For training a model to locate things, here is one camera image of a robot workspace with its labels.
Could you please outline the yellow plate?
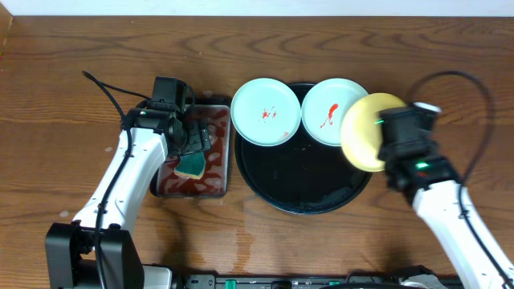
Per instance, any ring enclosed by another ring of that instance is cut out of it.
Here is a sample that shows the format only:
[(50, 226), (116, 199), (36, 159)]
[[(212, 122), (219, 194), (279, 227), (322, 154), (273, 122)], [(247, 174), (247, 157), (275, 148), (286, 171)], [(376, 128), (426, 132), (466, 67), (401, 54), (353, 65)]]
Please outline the yellow plate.
[(370, 94), (351, 106), (341, 122), (341, 148), (351, 165), (371, 173), (384, 170), (385, 162), (377, 157), (382, 143), (379, 112), (405, 106), (387, 93)]

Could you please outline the mint green plate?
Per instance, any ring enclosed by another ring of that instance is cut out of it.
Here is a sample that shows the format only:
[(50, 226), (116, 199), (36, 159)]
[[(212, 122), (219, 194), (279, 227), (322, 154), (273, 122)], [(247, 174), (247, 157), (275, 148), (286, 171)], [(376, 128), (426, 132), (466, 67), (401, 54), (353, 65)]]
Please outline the mint green plate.
[(369, 93), (350, 79), (332, 78), (315, 84), (301, 105), (308, 134), (328, 146), (341, 145), (341, 123), (347, 111)]
[(276, 79), (259, 78), (235, 93), (230, 116), (237, 133), (253, 145), (285, 143), (301, 122), (300, 102), (293, 90)]

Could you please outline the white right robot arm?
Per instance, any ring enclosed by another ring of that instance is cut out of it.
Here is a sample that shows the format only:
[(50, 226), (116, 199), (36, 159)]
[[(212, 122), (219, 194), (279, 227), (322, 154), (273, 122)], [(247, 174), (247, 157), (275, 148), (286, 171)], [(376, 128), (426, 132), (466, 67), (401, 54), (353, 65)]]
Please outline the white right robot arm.
[(465, 288), (511, 288), (513, 265), (474, 207), (463, 179), (430, 138), (439, 109), (378, 113), (387, 184), (403, 194), (443, 247)]

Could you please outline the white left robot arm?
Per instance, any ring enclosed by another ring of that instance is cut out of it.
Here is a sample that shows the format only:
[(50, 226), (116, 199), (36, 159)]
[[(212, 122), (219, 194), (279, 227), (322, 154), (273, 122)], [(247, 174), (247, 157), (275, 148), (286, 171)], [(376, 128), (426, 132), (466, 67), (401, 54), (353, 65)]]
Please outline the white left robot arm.
[(53, 288), (171, 288), (173, 272), (141, 262), (132, 239), (149, 185), (168, 157), (210, 148), (206, 122), (178, 112), (133, 108), (95, 193), (69, 224), (45, 238)]

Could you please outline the green yellow sponge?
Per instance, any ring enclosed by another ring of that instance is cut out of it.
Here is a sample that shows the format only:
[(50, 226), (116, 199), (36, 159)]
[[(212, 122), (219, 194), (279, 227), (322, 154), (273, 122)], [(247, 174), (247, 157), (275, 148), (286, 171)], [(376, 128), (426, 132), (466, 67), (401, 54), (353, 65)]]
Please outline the green yellow sponge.
[(191, 153), (181, 156), (178, 165), (173, 169), (179, 177), (199, 180), (202, 178), (206, 167), (204, 153)]

